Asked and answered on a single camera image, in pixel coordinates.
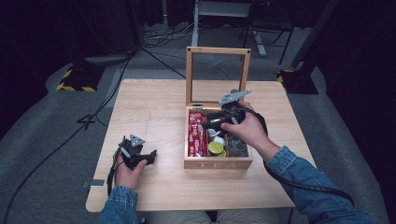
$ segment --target yellow object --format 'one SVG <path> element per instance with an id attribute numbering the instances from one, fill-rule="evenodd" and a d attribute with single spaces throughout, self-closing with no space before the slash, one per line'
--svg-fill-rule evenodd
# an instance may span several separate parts
<path id="1" fill-rule="evenodd" d="M 222 151 L 224 151 L 224 146 L 220 142 L 211 142 L 207 147 L 209 152 L 213 155 L 219 155 Z"/>
<path id="2" fill-rule="evenodd" d="M 227 157 L 227 152 L 225 150 L 222 150 L 222 152 L 220 152 L 220 154 L 216 157 Z"/>

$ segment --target dark background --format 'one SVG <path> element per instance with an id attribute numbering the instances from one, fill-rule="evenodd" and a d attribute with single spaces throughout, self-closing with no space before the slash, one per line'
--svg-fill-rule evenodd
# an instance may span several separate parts
<path id="1" fill-rule="evenodd" d="M 106 14 L 105 1 L 78 1 L 85 19 L 73 1 L 54 2 L 60 11 L 53 11 L 46 1 L 0 1 L 0 138 L 47 94 L 45 83 L 54 71 L 76 55 L 110 53 L 91 29 L 102 34 L 100 37 L 114 49 L 139 43 L 137 37 L 130 37 L 137 31 L 134 13 L 125 7 L 129 1 L 113 4 L 113 10 L 121 7 L 125 11 L 118 10 L 118 16 L 108 13 L 110 24 L 100 22 L 100 16 Z M 142 21 L 163 22 L 161 0 L 145 1 L 138 7 L 143 12 Z M 193 1 L 168 0 L 168 24 L 191 21 L 192 14 L 186 11 L 192 12 L 192 8 Z M 329 97 L 380 184 L 391 223 L 396 222 L 392 214 L 396 202 L 392 158 L 396 149 L 395 9 L 393 1 L 340 1 L 303 59 L 304 64 L 317 66 L 325 77 Z M 69 35 L 60 35 L 62 31 Z"/>

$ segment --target wooden box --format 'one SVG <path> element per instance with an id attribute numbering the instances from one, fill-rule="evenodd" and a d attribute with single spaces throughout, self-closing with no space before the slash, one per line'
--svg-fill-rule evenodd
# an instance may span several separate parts
<path id="1" fill-rule="evenodd" d="M 248 79 L 248 65 L 250 61 L 250 49 L 225 49 L 225 48 L 204 48 L 204 47 L 187 47 L 187 66 L 186 66 L 186 125 L 185 125 L 185 150 L 184 150 L 184 168 L 185 169 L 247 169 L 253 161 L 250 147 L 247 147 L 246 157 L 213 157 L 207 152 L 207 156 L 203 157 L 191 157 L 189 156 L 190 149 L 190 133 L 189 133 L 189 116 L 190 112 L 201 112 L 204 115 L 215 111 L 220 111 L 220 104 L 216 101 L 196 101 L 192 97 L 192 60 L 196 54 L 227 54 L 236 55 L 242 60 L 241 77 L 239 80 L 239 91 L 245 91 Z M 212 90 L 211 82 L 213 82 L 213 88 L 216 86 L 216 80 L 207 83 L 207 86 L 201 88 L 208 88 Z M 228 150 L 227 146 L 227 134 L 223 136 L 225 139 L 225 150 Z"/>

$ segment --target chair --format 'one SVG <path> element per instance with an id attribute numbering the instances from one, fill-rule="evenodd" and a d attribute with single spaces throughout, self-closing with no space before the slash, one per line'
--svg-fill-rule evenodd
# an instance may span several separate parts
<path id="1" fill-rule="evenodd" d="M 279 61 L 279 65 L 281 65 L 293 30 L 294 26 L 290 19 L 290 13 L 281 1 L 254 1 L 249 7 L 247 23 L 243 27 L 239 38 L 241 38 L 242 35 L 245 36 L 244 45 L 242 47 L 244 49 L 247 43 L 249 31 L 279 34 L 272 46 L 284 48 Z M 286 45 L 274 45 L 284 32 L 289 32 Z"/>

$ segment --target wooden table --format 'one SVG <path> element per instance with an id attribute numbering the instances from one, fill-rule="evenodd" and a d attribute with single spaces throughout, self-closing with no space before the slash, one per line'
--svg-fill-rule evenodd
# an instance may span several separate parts
<path id="1" fill-rule="evenodd" d="M 238 81 L 194 81 L 194 95 L 208 95 L 216 86 L 229 92 Z M 267 122 L 270 138 L 287 145 L 314 164 L 288 97 L 278 82 L 249 81 L 245 97 Z M 292 201 L 267 174 L 256 150 L 247 170 L 190 170 L 183 168 L 185 80 L 124 79 L 114 106 L 93 179 L 106 179 L 112 156 L 122 137 L 132 133 L 144 140 L 142 153 L 158 149 L 153 165 L 140 176 L 136 210 L 211 210 L 293 207 Z M 91 187 L 86 207 L 100 212 L 107 199 L 106 184 Z"/>

